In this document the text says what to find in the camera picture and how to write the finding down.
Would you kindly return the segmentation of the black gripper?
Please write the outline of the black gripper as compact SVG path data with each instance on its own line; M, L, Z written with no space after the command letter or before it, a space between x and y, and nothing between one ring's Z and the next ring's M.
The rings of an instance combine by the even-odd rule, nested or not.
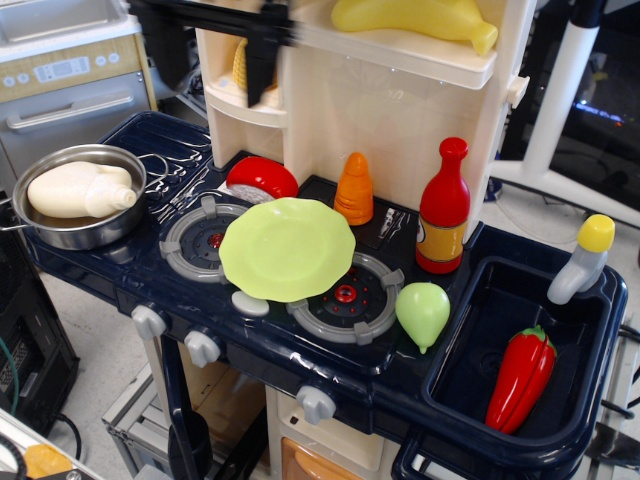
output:
M246 45L247 105L257 105L274 83L280 45L294 40L286 1L263 1L256 11L196 1L130 1L143 26L147 54L162 82L177 93L188 90L198 68L195 29L249 38Z

